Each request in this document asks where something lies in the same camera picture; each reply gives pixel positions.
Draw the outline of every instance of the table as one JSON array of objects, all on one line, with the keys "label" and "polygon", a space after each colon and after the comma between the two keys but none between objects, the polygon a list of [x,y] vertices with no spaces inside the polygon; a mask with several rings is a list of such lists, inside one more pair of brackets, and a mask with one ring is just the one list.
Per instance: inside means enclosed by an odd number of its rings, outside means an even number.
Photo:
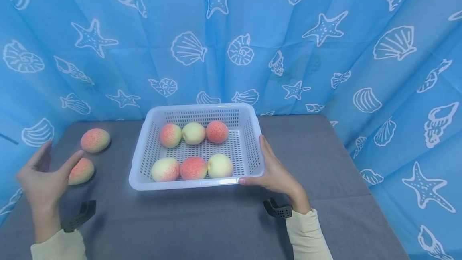
[{"label": "table", "polygon": [[[326,117],[265,116],[259,122],[276,156],[307,190],[334,259],[409,259]],[[106,151],[88,155],[95,176],[70,187],[60,203],[61,215],[70,218],[81,202],[97,200],[96,214],[80,229],[89,260],[293,259],[284,221],[262,205],[271,196],[281,205],[282,195],[238,185],[133,190],[128,174],[142,123],[71,124],[53,148],[56,169],[80,149],[88,129],[112,136]],[[22,197],[0,229],[0,259],[30,259],[33,237]]]}]

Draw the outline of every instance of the blue curtain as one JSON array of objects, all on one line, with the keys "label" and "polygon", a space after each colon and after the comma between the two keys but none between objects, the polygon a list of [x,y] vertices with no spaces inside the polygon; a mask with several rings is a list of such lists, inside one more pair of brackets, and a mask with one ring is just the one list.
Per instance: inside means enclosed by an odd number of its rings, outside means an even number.
[{"label": "blue curtain", "polygon": [[462,0],[0,0],[0,223],[76,121],[329,117],[412,259],[462,258]]}]

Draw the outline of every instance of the finger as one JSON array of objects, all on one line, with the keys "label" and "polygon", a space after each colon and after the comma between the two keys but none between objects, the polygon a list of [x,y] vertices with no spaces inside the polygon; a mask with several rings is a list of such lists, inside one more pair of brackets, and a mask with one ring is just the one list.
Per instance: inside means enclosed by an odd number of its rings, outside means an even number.
[{"label": "finger", "polygon": [[77,163],[79,162],[80,159],[84,156],[85,152],[80,150],[76,153],[74,153],[58,170],[59,172],[63,173],[66,175],[66,177],[69,177],[69,174],[72,171],[72,168],[74,168]]}]

